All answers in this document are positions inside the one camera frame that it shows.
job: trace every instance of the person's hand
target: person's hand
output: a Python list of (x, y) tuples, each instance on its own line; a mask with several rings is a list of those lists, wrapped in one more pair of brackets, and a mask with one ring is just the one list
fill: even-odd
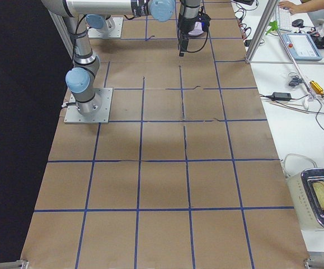
[(279, 7), (284, 8), (284, 9), (288, 9), (291, 14), (299, 13), (298, 12), (298, 6), (299, 6), (298, 4), (294, 4), (294, 3), (289, 2), (289, 1), (281, 1), (279, 3)]

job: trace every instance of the black mouse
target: black mouse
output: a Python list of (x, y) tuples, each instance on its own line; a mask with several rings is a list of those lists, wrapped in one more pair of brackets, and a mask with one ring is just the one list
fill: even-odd
[(303, 20), (298, 18), (297, 20), (294, 20), (291, 25), (294, 27), (303, 27)]

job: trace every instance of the blue joint cap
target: blue joint cap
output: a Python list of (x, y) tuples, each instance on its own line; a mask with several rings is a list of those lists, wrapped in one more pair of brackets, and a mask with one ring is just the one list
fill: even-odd
[(149, 6), (153, 18), (165, 22), (169, 20), (175, 10), (175, 0), (153, 0)]
[(72, 93), (80, 94), (88, 88), (90, 84), (90, 76), (83, 68), (76, 67), (67, 72), (66, 84)]
[(92, 28), (101, 29), (105, 25), (106, 20), (101, 15), (88, 14), (86, 16), (86, 22)]

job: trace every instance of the white keyboard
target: white keyboard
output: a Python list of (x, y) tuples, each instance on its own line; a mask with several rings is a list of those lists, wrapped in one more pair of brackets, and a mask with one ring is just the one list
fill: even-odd
[(276, 7), (275, 9), (275, 20), (278, 22), (280, 31), (292, 32), (293, 28), (291, 25), (291, 13), (289, 10)]

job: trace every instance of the yellow tool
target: yellow tool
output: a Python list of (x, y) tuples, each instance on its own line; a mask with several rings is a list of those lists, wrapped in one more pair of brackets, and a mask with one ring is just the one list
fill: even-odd
[(324, 98), (323, 88), (317, 82), (311, 80), (309, 84), (311, 85), (312, 90), (314, 90), (316, 94), (319, 94), (322, 98)]

